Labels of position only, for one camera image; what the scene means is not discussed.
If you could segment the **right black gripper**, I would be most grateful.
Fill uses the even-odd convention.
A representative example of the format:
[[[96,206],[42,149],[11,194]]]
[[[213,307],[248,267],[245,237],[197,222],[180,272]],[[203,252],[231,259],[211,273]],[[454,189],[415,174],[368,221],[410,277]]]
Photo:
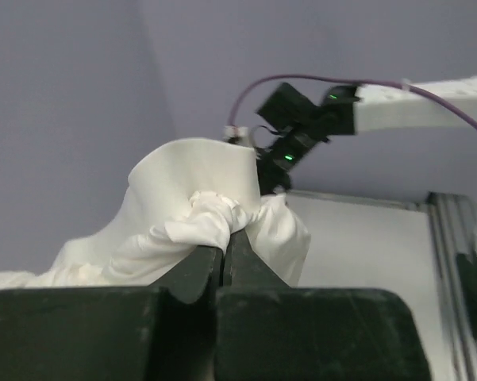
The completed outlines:
[[[274,194],[276,190],[291,189],[289,171],[295,167],[317,144],[328,143],[329,135],[316,130],[291,131],[278,137],[260,152],[256,161],[261,194]]]

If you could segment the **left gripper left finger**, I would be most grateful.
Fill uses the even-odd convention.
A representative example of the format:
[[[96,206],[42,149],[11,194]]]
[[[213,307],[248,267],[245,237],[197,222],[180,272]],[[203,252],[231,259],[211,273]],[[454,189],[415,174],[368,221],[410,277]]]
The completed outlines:
[[[0,380],[210,380],[223,254],[145,287],[0,291]]]

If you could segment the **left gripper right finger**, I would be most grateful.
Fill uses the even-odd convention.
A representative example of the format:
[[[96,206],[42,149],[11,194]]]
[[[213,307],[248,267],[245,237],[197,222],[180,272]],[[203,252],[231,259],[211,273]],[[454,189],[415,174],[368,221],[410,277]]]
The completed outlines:
[[[216,293],[219,380],[429,380],[410,308],[378,288],[294,288],[234,233]]]

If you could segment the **white skirt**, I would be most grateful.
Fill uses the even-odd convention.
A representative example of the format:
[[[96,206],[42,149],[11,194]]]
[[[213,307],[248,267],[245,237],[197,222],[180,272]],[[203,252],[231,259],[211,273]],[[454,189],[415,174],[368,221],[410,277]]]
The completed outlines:
[[[0,290],[146,286],[199,245],[227,249],[238,231],[276,275],[298,284],[310,233],[284,194],[260,194],[255,152],[217,140],[174,140],[131,170],[106,227],[66,242],[43,274],[1,271]]]

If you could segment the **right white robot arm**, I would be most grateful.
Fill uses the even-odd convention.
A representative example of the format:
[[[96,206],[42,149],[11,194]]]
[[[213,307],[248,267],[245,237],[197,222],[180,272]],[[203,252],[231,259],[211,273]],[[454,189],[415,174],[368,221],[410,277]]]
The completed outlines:
[[[319,104],[282,76],[257,113],[275,130],[260,155],[260,186],[288,184],[289,172],[333,136],[379,129],[464,127],[477,130],[477,77],[424,83],[333,81]],[[443,311],[452,325],[467,322],[477,337],[477,220],[467,253],[456,251],[461,225],[452,225],[441,195],[426,212],[294,200],[317,229],[306,273],[322,272],[330,287],[380,288],[402,296],[422,325]]]

